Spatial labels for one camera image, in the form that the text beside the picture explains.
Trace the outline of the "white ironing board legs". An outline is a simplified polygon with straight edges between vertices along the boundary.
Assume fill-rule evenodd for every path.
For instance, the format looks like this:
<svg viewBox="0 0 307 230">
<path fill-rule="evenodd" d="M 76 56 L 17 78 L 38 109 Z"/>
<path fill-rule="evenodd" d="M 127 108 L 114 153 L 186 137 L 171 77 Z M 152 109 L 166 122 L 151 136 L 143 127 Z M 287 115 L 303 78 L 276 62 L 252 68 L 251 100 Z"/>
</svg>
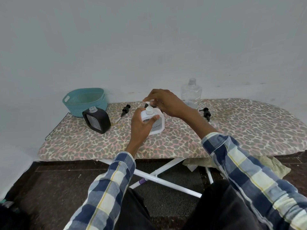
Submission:
<svg viewBox="0 0 307 230">
<path fill-rule="evenodd" d="M 152 181 L 152 182 L 158 183 L 160 185 L 166 186 L 168 188 L 181 191 L 183 193 L 192 195 L 192 196 L 197 197 L 197 198 L 201 198 L 201 196 L 202 196 L 201 193 L 195 192 L 195 191 L 190 190 L 188 188 L 184 188 L 180 185 L 168 182 L 168 181 L 163 180 L 163 179 L 158 177 L 159 174 L 167 171 L 168 169 L 174 167 L 175 165 L 179 164 L 180 162 L 182 162 L 184 160 L 185 160 L 185 158 L 174 158 L 170 162 L 167 162 L 165 165 L 163 165 L 162 167 L 159 167 L 158 169 L 156 169 L 155 171 L 153 171 L 150 174 L 148 174 L 144 171 L 135 169 L 134 175 L 141 177 L 141 179 L 138 182 L 135 182 L 134 184 L 130 185 L 130 188 L 135 189 L 138 186 L 144 184 L 146 181 Z"/>
</svg>

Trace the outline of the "white soap dispenser bottle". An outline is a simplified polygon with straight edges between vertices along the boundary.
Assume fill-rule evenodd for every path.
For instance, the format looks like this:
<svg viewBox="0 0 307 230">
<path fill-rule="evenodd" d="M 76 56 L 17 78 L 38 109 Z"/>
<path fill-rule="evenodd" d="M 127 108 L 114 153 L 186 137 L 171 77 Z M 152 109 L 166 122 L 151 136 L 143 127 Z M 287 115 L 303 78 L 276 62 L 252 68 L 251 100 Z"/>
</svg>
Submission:
<svg viewBox="0 0 307 230">
<path fill-rule="evenodd" d="M 154 108 L 153 115 L 146 115 L 145 110 L 141 112 L 141 119 L 146 123 L 146 119 L 151 116 L 159 115 L 160 118 L 152 125 L 149 135 L 159 134 L 165 129 L 165 117 L 159 108 Z"/>
</svg>

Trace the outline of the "beige crumpled cloth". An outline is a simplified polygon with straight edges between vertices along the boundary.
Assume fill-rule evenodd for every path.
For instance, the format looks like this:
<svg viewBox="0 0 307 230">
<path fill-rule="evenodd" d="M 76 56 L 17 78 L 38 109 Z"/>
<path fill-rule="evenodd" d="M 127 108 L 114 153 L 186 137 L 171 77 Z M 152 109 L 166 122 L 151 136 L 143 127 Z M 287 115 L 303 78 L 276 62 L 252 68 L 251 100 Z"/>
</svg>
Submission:
<svg viewBox="0 0 307 230">
<path fill-rule="evenodd" d="M 257 160 L 259 160 L 260 163 L 262 163 L 264 166 L 267 166 L 270 168 L 274 174 L 276 174 L 280 179 L 282 179 L 284 176 L 290 173 L 291 169 L 282 165 L 282 163 L 272 157 L 272 156 L 253 156 Z M 201 167 L 208 167 L 208 168 L 215 168 L 217 169 L 221 176 L 225 179 L 225 176 L 221 173 L 218 166 L 214 163 L 213 159 L 211 157 L 206 158 L 186 158 L 183 161 L 183 165 L 187 166 L 191 171 L 194 171 L 197 166 Z"/>
</svg>

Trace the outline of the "black pump head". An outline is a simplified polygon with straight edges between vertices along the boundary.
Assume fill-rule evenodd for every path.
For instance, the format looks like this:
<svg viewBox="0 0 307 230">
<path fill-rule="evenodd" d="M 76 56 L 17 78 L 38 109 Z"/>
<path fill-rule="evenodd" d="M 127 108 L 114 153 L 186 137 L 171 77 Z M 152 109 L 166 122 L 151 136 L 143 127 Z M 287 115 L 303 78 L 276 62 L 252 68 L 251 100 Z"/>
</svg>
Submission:
<svg viewBox="0 0 307 230">
<path fill-rule="evenodd" d="M 115 123 L 118 123 L 118 122 L 121 120 L 121 118 L 122 118 L 123 116 L 125 116 L 125 115 L 129 112 L 130 108 L 131 108 L 131 106 L 130 106 L 129 104 L 127 104 L 127 105 L 122 109 L 122 113 L 121 113 L 120 117 L 115 121 Z"/>
<path fill-rule="evenodd" d="M 210 119 L 211 119 L 211 113 L 209 111 L 209 108 L 205 107 L 203 109 L 199 109 L 199 112 L 203 112 L 203 116 L 204 118 L 210 122 Z"/>
</svg>

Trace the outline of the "leopard print ironing board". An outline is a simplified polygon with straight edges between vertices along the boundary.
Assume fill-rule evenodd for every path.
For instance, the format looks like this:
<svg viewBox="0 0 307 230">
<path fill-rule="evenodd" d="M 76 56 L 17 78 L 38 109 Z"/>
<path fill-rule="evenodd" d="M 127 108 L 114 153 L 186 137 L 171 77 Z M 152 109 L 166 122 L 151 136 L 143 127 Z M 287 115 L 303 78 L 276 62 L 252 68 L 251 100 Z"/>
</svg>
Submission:
<svg viewBox="0 0 307 230">
<path fill-rule="evenodd" d="M 41 161 L 113 159 L 126 149 L 131 138 L 131 119 L 142 102 L 118 123 L 125 103 L 108 104 L 111 128 L 104 134 L 91 130 L 83 118 L 67 114 L 38 151 Z M 208 108 L 210 124 L 217 130 L 200 138 L 183 120 L 165 117 L 164 130 L 150 135 L 140 146 L 136 159 L 205 158 L 216 151 L 239 146 L 252 156 L 286 155 L 307 150 L 307 124 L 289 111 L 259 101 L 230 98 L 201 100 Z"/>
</svg>

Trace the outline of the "black square dispenser bottle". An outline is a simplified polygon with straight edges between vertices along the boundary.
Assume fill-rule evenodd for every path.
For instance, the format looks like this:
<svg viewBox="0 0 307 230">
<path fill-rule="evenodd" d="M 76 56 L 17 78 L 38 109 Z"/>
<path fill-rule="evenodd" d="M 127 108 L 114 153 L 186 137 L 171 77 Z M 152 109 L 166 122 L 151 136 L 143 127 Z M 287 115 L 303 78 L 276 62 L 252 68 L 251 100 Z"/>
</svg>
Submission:
<svg viewBox="0 0 307 230">
<path fill-rule="evenodd" d="M 109 115 L 101 108 L 95 106 L 90 107 L 89 109 L 83 111 L 82 115 L 87 126 L 99 134 L 106 133 L 111 127 Z"/>
</svg>

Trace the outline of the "person's right forearm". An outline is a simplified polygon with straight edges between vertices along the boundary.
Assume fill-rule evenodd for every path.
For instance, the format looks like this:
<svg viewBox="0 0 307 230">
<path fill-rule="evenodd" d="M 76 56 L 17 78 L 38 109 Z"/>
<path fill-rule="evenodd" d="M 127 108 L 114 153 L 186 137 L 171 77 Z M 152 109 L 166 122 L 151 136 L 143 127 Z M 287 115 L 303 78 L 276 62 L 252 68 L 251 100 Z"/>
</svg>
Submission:
<svg viewBox="0 0 307 230">
<path fill-rule="evenodd" d="M 267 230 L 307 230 L 307 197 L 295 186 L 244 151 L 232 136 L 219 133 L 196 109 L 182 120 Z"/>
</svg>

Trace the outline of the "person's left hand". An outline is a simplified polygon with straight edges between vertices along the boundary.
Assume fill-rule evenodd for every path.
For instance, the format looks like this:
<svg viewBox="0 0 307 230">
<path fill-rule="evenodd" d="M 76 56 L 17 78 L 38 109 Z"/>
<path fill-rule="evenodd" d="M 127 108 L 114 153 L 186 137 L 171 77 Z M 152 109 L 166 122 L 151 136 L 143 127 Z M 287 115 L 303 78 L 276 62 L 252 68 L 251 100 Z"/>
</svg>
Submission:
<svg viewBox="0 0 307 230">
<path fill-rule="evenodd" d="M 147 139 L 153 123 L 145 123 L 141 119 L 141 112 L 145 108 L 137 108 L 131 120 L 131 138 L 125 151 L 135 156 L 140 146 Z"/>
</svg>

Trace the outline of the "person's right hand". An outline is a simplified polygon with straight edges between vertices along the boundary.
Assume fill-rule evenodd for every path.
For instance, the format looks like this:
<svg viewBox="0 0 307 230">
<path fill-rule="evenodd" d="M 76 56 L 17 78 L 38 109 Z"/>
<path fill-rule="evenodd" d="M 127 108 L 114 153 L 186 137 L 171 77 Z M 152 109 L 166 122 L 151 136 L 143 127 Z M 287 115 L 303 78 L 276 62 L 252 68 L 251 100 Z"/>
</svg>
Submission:
<svg viewBox="0 0 307 230">
<path fill-rule="evenodd" d="M 167 89 L 153 89 L 143 101 L 151 101 L 155 98 L 160 99 L 160 106 L 157 107 L 169 116 L 183 119 L 188 112 L 193 111 L 178 96 Z"/>
</svg>

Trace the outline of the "teal plastic basket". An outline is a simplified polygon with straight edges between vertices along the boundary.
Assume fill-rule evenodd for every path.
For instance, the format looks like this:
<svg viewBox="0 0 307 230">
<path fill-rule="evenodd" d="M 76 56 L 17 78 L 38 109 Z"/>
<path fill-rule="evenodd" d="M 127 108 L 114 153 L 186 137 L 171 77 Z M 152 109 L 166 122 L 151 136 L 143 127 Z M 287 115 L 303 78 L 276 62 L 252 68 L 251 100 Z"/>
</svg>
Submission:
<svg viewBox="0 0 307 230">
<path fill-rule="evenodd" d="M 63 104 L 75 117 L 83 117 L 83 111 L 96 107 L 107 110 L 105 92 L 102 88 L 79 88 L 70 91 L 62 99 Z"/>
</svg>

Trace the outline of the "person's black trousers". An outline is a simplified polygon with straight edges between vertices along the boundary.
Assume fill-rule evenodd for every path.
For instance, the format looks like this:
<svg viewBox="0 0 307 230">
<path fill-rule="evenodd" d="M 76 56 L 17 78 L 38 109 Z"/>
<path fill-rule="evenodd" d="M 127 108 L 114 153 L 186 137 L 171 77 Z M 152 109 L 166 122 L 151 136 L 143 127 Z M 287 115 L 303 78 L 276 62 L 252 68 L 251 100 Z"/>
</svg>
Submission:
<svg viewBox="0 0 307 230">
<path fill-rule="evenodd" d="M 128 188 L 114 230 L 156 230 L 143 198 Z M 227 180 L 209 185 L 180 230 L 259 230 L 259 224 Z"/>
</svg>

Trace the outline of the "clear plastic bottle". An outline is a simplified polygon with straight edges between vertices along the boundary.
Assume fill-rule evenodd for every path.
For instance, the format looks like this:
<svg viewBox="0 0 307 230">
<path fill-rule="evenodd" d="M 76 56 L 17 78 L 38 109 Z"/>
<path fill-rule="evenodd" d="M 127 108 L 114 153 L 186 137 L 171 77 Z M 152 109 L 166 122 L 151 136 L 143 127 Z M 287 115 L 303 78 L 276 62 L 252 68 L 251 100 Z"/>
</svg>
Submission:
<svg viewBox="0 0 307 230">
<path fill-rule="evenodd" d="M 181 87 L 181 100 L 193 109 L 198 109 L 201 94 L 202 88 L 196 84 L 195 78 L 190 78 L 189 82 Z"/>
</svg>

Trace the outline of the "person's left forearm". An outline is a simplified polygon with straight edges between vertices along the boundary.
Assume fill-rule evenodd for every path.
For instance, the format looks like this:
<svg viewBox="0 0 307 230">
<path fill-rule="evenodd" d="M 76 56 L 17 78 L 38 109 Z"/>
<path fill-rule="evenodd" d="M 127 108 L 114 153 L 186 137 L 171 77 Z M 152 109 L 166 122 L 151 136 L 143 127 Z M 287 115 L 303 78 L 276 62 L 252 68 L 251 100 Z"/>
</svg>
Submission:
<svg viewBox="0 0 307 230">
<path fill-rule="evenodd" d="M 113 230 L 122 200 L 136 169 L 134 156 L 139 146 L 129 143 L 116 155 L 107 172 L 95 178 L 87 198 L 63 230 Z"/>
</svg>

